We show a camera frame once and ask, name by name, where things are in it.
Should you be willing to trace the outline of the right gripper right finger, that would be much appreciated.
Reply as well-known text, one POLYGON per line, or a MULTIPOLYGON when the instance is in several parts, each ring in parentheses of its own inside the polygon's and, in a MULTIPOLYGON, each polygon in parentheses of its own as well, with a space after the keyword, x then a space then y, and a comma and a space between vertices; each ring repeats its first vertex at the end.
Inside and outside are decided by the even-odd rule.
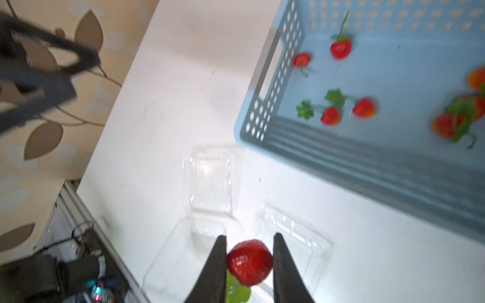
POLYGON ((274 302, 314 303, 281 233, 274 236, 273 257, 274 302))

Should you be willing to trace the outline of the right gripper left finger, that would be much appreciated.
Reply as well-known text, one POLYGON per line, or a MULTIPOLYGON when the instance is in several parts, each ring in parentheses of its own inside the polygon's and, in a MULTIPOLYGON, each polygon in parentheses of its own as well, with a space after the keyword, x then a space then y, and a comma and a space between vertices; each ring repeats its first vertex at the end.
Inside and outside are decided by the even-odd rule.
POLYGON ((227 294, 227 238, 216 238, 195 286, 185 303, 215 302, 225 303, 227 294))

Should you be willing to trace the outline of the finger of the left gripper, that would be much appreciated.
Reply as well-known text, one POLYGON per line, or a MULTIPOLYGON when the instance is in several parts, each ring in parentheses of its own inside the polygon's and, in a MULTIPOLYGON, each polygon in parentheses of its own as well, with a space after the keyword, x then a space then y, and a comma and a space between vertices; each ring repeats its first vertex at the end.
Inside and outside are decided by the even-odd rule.
POLYGON ((1 13, 1 79, 23 88, 39 89, 43 93, 40 97, 1 113, 1 132, 21 126, 24 122, 75 98, 77 93, 71 77, 100 63, 97 51, 1 13), (78 61, 56 71, 34 68, 27 59, 25 48, 16 41, 16 34, 39 39, 55 48, 75 53, 78 61))

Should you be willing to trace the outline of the red strawberry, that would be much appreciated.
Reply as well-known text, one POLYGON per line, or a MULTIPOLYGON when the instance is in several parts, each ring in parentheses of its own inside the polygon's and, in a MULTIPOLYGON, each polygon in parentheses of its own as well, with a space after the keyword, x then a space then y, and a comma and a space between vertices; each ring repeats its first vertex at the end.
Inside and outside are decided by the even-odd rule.
POLYGON ((262 283, 270 275, 273 264, 269 248, 257 239, 240 242, 227 254, 227 269, 245 287, 262 283))

